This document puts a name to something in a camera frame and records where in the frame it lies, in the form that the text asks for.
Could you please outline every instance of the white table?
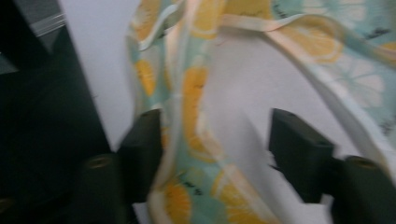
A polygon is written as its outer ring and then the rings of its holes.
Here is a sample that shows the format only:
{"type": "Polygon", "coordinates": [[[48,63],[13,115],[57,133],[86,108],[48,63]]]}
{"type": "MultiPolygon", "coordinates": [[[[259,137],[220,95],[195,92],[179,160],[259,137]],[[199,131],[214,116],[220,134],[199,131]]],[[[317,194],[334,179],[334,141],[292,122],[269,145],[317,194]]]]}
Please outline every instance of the white table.
{"type": "MultiPolygon", "coordinates": [[[[60,3],[108,141],[115,149],[131,127],[134,114],[125,36],[138,0],[60,0],[60,3]]],[[[340,146],[338,155],[359,153],[300,70],[260,34],[225,29],[220,39],[233,44],[216,48],[212,65],[215,75],[210,77],[205,94],[209,119],[217,123],[213,128],[220,142],[284,223],[329,223],[324,205],[301,204],[281,174],[266,165],[268,156],[262,148],[267,144],[269,108],[288,109],[302,116],[340,146]],[[254,52],[241,53],[244,49],[254,52]],[[249,60],[254,58],[252,54],[257,56],[255,60],[249,60]],[[245,60],[246,66],[238,67],[240,60],[245,60]],[[222,66],[225,63],[234,65],[227,70],[222,66]],[[223,125],[230,122],[234,129],[223,125]],[[249,162],[259,157],[262,161],[249,162]]],[[[140,208],[138,213],[142,216],[144,205],[140,208]]]]}

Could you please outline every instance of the dark floor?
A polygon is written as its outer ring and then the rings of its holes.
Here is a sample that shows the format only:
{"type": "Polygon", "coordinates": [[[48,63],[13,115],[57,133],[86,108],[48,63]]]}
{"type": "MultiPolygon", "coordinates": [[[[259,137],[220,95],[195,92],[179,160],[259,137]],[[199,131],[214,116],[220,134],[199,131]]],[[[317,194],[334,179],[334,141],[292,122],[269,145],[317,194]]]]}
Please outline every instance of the dark floor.
{"type": "MultiPolygon", "coordinates": [[[[52,15],[60,13],[57,0],[14,0],[29,24],[42,21],[52,15]]],[[[44,46],[51,52],[51,46],[59,32],[54,31],[40,37],[44,46]]],[[[0,75],[15,72],[16,68],[0,54],[0,75]]]]}

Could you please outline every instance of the patterned fabric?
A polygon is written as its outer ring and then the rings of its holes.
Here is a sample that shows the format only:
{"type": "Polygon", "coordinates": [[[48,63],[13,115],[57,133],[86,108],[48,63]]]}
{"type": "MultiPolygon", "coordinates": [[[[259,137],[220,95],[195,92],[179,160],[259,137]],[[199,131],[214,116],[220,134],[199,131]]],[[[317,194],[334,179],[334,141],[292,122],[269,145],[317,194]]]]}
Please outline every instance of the patterned fabric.
{"type": "Polygon", "coordinates": [[[128,41],[137,114],[163,112],[166,153],[149,196],[156,223],[278,223],[200,106],[221,25],[263,32],[290,54],[359,124],[367,137],[351,135],[370,142],[363,152],[396,176],[394,0],[143,0],[128,41]]]}

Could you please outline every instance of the citrus print fabric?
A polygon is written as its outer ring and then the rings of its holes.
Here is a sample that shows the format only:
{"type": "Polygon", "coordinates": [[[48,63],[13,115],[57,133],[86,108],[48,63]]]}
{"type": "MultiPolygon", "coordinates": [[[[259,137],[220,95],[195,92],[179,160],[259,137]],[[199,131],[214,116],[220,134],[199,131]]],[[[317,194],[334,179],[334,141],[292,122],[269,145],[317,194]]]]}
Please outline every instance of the citrus print fabric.
{"type": "Polygon", "coordinates": [[[365,137],[351,136],[370,142],[363,153],[396,176],[394,0],[142,0],[128,43],[137,114],[162,110],[165,153],[148,199],[154,222],[278,223],[200,105],[221,25],[269,36],[326,90],[330,107],[351,117],[346,129],[358,124],[365,137]]]}

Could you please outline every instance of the white surface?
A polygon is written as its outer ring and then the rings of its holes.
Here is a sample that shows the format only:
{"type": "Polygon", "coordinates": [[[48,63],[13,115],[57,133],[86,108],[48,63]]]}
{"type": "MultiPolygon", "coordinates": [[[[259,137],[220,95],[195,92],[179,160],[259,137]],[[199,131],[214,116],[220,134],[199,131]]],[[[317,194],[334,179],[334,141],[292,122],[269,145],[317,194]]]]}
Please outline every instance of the white surface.
{"type": "MultiPolygon", "coordinates": [[[[107,138],[116,148],[133,117],[124,40],[138,1],[60,2],[107,138]]],[[[301,204],[267,165],[270,108],[307,120],[340,146],[338,154],[358,154],[356,149],[304,75],[261,34],[224,30],[219,44],[204,96],[216,136],[283,223],[328,223],[327,208],[301,204]]],[[[144,205],[138,207],[144,215],[144,205]]]]}
{"type": "Polygon", "coordinates": [[[60,0],[94,103],[113,149],[133,118],[125,36],[139,0],[60,0]]]}

